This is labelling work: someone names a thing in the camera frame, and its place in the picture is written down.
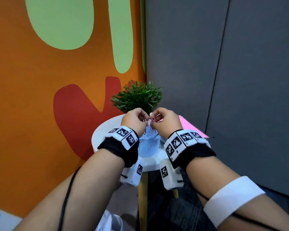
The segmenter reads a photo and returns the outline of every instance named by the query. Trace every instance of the gray wall panel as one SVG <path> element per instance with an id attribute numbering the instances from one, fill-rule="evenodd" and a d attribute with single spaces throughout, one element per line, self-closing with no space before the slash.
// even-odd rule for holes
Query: gray wall panel
<path id="1" fill-rule="evenodd" d="M 289 0 L 231 0 L 207 134 L 235 171 L 289 195 Z"/>
<path id="2" fill-rule="evenodd" d="M 229 0 L 146 0 L 147 80 L 204 131 Z"/>

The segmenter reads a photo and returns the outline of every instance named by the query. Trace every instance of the black cord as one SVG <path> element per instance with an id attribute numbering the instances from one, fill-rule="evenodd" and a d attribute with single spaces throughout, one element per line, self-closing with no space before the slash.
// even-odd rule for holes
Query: black cord
<path id="1" fill-rule="evenodd" d="M 64 219 L 64 214 L 65 214 L 65 208 L 66 208 L 66 205 L 67 205 L 67 199 L 70 195 L 70 190 L 72 188 L 72 184 L 73 184 L 73 181 L 75 179 L 75 176 L 76 174 L 78 173 L 79 169 L 81 168 L 81 166 L 75 171 L 75 173 L 73 174 L 72 176 L 72 179 L 70 180 L 70 184 L 68 186 L 68 189 L 67 189 L 67 192 L 66 192 L 66 196 L 65 196 L 65 199 L 64 199 L 64 202 L 63 202 L 63 205 L 62 205 L 62 209 L 61 209 L 61 215 L 60 215 L 60 220 L 59 220 L 59 226 L 58 226 L 58 231 L 61 231 L 62 230 L 62 227 L 63 227 L 63 219 Z"/>
<path id="2" fill-rule="evenodd" d="M 205 200 L 209 201 L 209 198 L 206 197 L 206 196 L 204 196 L 203 194 L 201 194 L 198 190 L 196 190 L 196 192 L 197 192 L 197 194 L 199 194 L 202 198 L 204 198 Z M 261 223 L 261 222 L 259 222 L 259 221 L 255 221 L 255 220 L 252 220 L 252 219 L 250 219 L 250 218 L 241 216 L 241 215 L 239 215 L 239 214 L 236 213 L 236 212 L 232 213 L 231 216 L 236 217 L 236 218 L 238 218 L 238 219 L 240 219 L 240 220 L 246 221 L 246 222 L 248 222 L 248 223 L 252 223 L 252 224 L 254 224 L 254 225 L 258 225 L 258 226 L 260 226 L 260 227 L 263 227 L 263 228 L 272 230 L 272 231 L 280 231 L 280 230 L 275 229 L 275 228 L 273 228 L 273 227 L 271 227 L 271 226 L 269 226 L 269 225 L 263 224 L 263 223 Z"/>

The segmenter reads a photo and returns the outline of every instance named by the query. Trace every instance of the table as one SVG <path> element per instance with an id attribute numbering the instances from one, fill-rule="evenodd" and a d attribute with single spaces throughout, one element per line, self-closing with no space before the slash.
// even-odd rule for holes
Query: table
<path id="1" fill-rule="evenodd" d="M 124 114 L 113 117 L 104 123 L 102 123 L 94 131 L 91 139 L 94 152 L 103 140 L 104 135 L 113 128 L 120 126 L 121 120 Z M 168 159 L 167 153 L 164 150 L 164 146 L 160 143 L 159 151 L 150 157 L 143 157 L 144 166 L 142 176 L 138 186 L 138 209 L 139 209 L 139 221 L 140 230 L 147 230 L 147 203 L 148 203 L 148 171 L 160 170 L 160 162 L 163 159 Z M 175 197 L 177 197 L 177 190 L 174 191 Z"/>

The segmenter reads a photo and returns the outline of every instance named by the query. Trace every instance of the perforated plastic basket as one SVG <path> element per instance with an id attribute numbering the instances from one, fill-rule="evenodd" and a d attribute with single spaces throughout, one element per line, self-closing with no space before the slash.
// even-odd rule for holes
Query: perforated plastic basket
<path id="1" fill-rule="evenodd" d="M 141 157 L 149 157 L 158 152 L 160 146 L 160 135 L 152 131 L 150 124 L 146 128 L 146 134 L 139 138 L 138 154 Z"/>

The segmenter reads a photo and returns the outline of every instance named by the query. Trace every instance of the pink paper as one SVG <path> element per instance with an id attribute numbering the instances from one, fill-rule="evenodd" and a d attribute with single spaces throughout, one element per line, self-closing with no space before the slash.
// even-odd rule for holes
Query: pink paper
<path id="1" fill-rule="evenodd" d="M 208 138 L 206 134 L 202 133 L 200 130 L 198 130 L 196 127 L 190 124 L 184 117 L 179 115 L 179 118 L 180 118 L 183 129 L 196 131 L 201 137 Z"/>

